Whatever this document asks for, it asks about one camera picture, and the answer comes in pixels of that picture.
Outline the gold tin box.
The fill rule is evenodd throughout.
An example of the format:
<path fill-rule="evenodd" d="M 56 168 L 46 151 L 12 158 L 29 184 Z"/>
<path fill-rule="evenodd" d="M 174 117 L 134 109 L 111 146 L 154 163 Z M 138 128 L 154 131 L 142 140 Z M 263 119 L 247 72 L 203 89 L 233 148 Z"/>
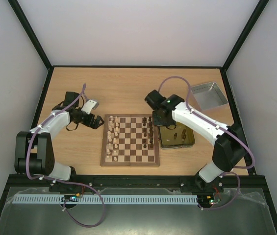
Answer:
<path fill-rule="evenodd" d="M 195 144 L 193 130 L 177 122 L 171 126 L 158 126 L 162 149 L 187 148 Z"/>

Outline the wooden chess board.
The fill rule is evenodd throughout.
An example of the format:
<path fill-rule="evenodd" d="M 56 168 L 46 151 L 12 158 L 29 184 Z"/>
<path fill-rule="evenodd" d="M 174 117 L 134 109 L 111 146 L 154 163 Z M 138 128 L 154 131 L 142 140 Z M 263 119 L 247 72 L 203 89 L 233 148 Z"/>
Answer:
<path fill-rule="evenodd" d="M 151 114 L 107 114 L 101 148 L 102 167 L 159 167 L 158 129 L 149 122 Z M 147 119 L 146 127 L 143 118 Z"/>

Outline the silver tin lid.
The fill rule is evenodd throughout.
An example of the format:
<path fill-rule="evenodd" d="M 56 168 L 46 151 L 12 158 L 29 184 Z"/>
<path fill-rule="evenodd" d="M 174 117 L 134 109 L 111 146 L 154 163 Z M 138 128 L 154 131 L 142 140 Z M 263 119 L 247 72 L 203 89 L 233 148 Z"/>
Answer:
<path fill-rule="evenodd" d="M 228 100 L 216 82 L 191 87 L 192 94 L 201 111 L 217 109 L 228 104 Z"/>

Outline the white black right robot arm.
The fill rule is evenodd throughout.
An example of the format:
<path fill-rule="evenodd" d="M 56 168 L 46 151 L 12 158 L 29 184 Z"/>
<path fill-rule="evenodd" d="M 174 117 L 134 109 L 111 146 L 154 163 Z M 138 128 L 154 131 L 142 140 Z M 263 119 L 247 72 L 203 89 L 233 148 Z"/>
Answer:
<path fill-rule="evenodd" d="M 181 123 L 204 137 L 213 146 L 212 160 L 195 175 L 195 186 L 205 192 L 212 182 L 225 172 L 230 172 L 245 156 L 246 144 L 242 127 L 238 124 L 228 126 L 218 122 L 191 107 L 187 101 L 176 94 L 169 98 L 157 90 L 145 97 L 152 108 L 155 126 L 169 126 Z"/>

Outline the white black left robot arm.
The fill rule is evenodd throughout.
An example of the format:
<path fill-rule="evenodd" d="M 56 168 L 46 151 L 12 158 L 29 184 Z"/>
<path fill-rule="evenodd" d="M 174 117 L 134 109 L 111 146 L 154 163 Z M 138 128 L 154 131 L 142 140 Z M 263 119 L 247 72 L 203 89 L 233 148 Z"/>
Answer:
<path fill-rule="evenodd" d="M 72 166 L 55 160 L 52 140 L 62 130 L 74 123 L 98 129 L 104 124 L 101 116 L 91 113 L 99 106 L 94 99 L 87 99 L 84 93 L 66 92 L 64 101 L 55 105 L 49 116 L 29 131 L 21 131 L 16 136 L 14 168 L 29 179 L 48 179 L 68 182 L 76 176 Z"/>

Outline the black aluminium frame rail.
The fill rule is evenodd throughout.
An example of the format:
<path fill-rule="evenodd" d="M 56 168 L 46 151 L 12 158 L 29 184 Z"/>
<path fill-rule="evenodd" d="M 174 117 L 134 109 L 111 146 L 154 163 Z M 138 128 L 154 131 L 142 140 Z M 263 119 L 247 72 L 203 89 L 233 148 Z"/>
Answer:
<path fill-rule="evenodd" d="M 125 175 L 77 175 L 73 182 L 83 183 L 95 189 L 105 188 L 165 188 L 168 190 L 179 189 L 182 193 L 195 195 L 212 194 L 215 191 L 222 192 L 225 188 L 236 188 L 236 176 L 224 176 L 214 180 L 204 189 L 195 184 L 194 176 L 125 176 Z M 81 191 L 81 186 L 68 185 L 56 182 L 51 186 L 50 180 L 30 180 L 26 175 L 11 174 L 4 187 L 4 193 L 8 193 L 11 187 L 40 188 L 47 187 L 52 192 L 73 193 Z"/>

